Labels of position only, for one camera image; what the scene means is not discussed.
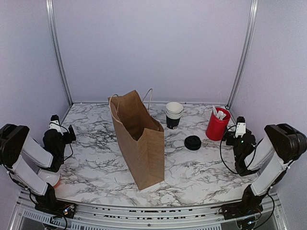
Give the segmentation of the brown paper bag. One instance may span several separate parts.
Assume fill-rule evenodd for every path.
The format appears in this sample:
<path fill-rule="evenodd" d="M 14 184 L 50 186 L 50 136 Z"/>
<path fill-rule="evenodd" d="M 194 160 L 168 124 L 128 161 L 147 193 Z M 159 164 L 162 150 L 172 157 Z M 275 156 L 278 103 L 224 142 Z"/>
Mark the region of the brown paper bag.
<path fill-rule="evenodd" d="M 165 179 L 164 128 L 136 90 L 109 97 L 119 149 L 139 190 Z"/>

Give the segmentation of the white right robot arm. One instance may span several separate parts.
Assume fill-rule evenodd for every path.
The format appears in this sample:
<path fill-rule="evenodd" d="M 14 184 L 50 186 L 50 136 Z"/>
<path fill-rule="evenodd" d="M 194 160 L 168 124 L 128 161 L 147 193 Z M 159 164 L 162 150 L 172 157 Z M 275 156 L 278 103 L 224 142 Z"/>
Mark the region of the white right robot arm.
<path fill-rule="evenodd" d="M 291 164 L 307 150 L 307 137 L 289 124 L 267 125 L 259 142 L 244 123 L 235 131 L 226 131 L 223 141 L 233 148 L 235 174 L 247 176 L 261 170 L 260 176 L 248 185 L 239 202 L 223 205 L 225 218 L 244 216 L 262 211 L 261 203 L 287 172 Z"/>

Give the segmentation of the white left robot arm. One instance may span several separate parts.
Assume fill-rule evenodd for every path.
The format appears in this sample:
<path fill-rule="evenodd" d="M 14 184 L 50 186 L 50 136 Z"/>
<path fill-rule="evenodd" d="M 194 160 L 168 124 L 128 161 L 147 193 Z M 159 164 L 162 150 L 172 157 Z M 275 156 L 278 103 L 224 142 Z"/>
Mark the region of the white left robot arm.
<path fill-rule="evenodd" d="M 55 123 L 44 133 L 43 145 L 31 137 L 27 126 L 6 124 L 0 129 L 0 163 L 16 184 L 29 191 L 37 210 L 73 215 L 76 204 L 58 200 L 54 187 L 66 160 L 65 148 L 75 140 L 71 127 L 63 132 Z"/>

